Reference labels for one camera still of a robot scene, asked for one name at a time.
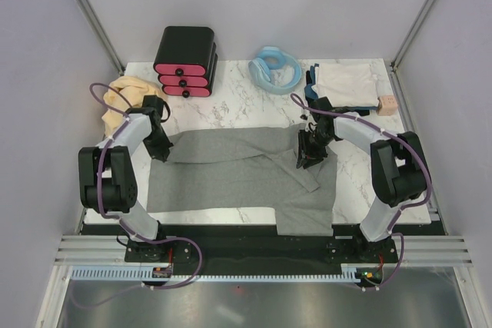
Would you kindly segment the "yellow t shirt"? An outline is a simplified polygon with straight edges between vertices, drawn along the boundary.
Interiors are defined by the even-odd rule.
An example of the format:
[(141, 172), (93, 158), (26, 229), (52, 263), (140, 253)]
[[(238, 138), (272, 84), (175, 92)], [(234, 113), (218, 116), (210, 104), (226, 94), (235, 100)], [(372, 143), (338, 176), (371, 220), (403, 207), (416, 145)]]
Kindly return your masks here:
[[(155, 83), (136, 77), (122, 76), (111, 82), (109, 86), (118, 91), (122, 97), (113, 90), (107, 90), (103, 96), (104, 102), (119, 111), (126, 111), (130, 107), (141, 108), (145, 95), (156, 95), (165, 99), (164, 93)], [(105, 124), (105, 136), (110, 136), (121, 125), (123, 116), (108, 109), (101, 119)]]

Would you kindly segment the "grey t shirt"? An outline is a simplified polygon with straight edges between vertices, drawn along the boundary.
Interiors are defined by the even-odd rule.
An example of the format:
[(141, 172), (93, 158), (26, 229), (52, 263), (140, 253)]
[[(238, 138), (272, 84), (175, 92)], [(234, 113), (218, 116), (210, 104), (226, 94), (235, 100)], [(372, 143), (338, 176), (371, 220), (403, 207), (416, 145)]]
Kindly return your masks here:
[(172, 136), (167, 160), (151, 161), (148, 212), (268, 207), (280, 235), (332, 235), (337, 155), (328, 150), (321, 163), (297, 168), (303, 128), (222, 128)]

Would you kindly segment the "light blue headphones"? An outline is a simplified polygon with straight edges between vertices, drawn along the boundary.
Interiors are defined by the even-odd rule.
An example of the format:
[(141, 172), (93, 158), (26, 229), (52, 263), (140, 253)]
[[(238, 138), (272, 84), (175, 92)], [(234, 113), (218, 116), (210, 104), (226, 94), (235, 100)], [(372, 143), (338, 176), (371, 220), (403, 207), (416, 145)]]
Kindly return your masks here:
[[(290, 68), (292, 79), (279, 84), (275, 79), (280, 70)], [(302, 69), (298, 60), (278, 47), (265, 46), (248, 62), (248, 71), (253, 83), (269, 94), (286, 95), (294, 92), (301, 81)]]

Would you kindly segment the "black pink drawer box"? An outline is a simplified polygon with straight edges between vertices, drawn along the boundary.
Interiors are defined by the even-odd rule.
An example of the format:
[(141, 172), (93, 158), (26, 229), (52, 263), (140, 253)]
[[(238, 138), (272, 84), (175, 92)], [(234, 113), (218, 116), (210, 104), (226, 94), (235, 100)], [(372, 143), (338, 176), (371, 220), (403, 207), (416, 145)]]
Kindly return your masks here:
[(168, 26), (153, 64), (162, 91), (183, 98), (211, 96), (218, 63), (214, 31), (205, 26)]

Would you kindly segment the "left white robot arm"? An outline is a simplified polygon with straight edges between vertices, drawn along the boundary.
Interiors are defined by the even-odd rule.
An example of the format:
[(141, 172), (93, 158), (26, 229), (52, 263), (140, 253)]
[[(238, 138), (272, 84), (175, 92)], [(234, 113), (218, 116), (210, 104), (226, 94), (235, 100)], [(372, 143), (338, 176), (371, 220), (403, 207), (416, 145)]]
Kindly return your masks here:
[(142, 106), (124, 112), (123, 123), (94, 147), (78, 152), (81, 204), (104, 219), (115, 220), (128, 236), (125, 262), (161, 263), (171, 260), (172, 246), (161, 223), (138, 200), (138, 183), (131, 156), (143, 144), (150, 158), (165, 162), (172, 143), (161, 124), (168, 104), (146, 95)]

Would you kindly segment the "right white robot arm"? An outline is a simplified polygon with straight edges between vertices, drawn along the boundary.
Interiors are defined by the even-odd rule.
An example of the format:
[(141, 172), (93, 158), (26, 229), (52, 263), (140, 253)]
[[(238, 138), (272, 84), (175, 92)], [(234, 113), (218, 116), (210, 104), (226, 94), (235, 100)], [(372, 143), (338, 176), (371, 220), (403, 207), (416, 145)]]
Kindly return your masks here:
[(398, 134), (380, 128), (349, 108), (333, 107), (327, 98), (305, 104), (292, 93), (291, 99), (315, 122), (315, 128), (298, 132), (297, 168), (321, 163), (332, 141), (348, 141), (370, 157), (375, 198), (350, 246), (358, 260), (370, 261), (388, 248), (402, 213), (430, 200), (432, 182), (420, 138), (413, 131)]

